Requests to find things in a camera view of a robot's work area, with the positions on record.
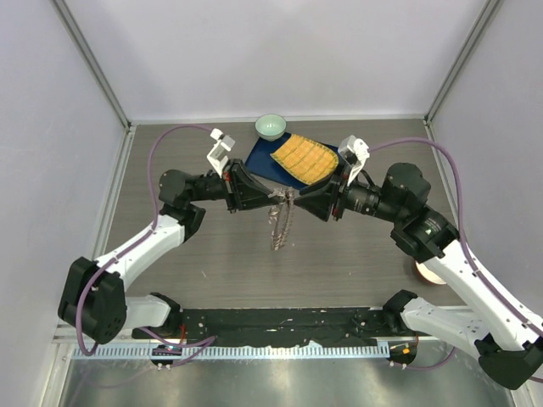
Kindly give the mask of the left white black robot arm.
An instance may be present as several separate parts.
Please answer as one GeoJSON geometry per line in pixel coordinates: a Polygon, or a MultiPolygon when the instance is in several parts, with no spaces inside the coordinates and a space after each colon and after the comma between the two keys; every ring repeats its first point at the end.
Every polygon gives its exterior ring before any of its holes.
{"type": "Polygon", "coordinates": [[[153,221],[136,236],[97,259],[80,257],[70,266],[59,303],[61,320],[73,326],[81,347],[112,341],[123,330],[174,337],[181,330],[180,305],[163,294],[126,295],[131,284],[156,260],[190,239],[205,210],[200,201],[222,200],[231,213],[280,204],[283,195],[256,180],[239,159],[222,173],[190,175],[168,170],[159,182],[162,203],[153,221]]]}

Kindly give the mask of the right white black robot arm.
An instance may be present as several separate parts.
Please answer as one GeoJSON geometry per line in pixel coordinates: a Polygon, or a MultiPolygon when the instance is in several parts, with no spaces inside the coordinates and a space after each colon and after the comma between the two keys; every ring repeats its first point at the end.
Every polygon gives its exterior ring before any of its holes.
{"type": "Polygon", "coordinates": [[[339,220],[351,210],[392,223],[395,245],[445,281],[474,315],[455,314],[401,290],[383,306],[386,330],[437,337],[474,357],[493,381],[516,390],[542,365],[542,318],[462,247],[458,229],[428,206],[430,189],[414,164],[392,164],[380,187],[348,182],[347,171],[337,169],[303,188],[294,203],[321,220],[339,220]]]}

